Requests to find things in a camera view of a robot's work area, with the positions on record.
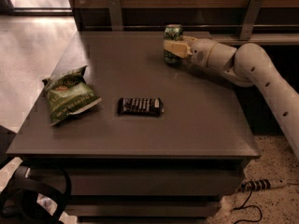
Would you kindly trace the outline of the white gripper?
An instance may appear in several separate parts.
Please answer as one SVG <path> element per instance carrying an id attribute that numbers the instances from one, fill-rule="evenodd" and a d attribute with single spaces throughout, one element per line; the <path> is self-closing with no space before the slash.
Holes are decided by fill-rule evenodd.
<path id="1" fill-rule="evenodd" d="M 178 56 L 187 58 L 187 65 L 197 65 L 207 67 L 207 60 L 210 52 L 217 42 L 208 38 L 196 38 L 192 36 L 183 36 L 182 41 L 165 40 L 164 50 Z"/>

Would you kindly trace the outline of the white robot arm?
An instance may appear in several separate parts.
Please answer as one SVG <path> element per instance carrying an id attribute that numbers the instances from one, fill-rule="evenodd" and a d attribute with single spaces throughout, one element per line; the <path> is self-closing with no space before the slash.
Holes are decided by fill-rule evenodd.
<path id="1" fill-rule="evenodd" d="M 166 39 L 164 49 L 235 85 L 256 86 L 299 159 L 299 94 L 261 46 L 247 43 L 237 49 L 208 38 L 184 35 L 178 40 Z"/>

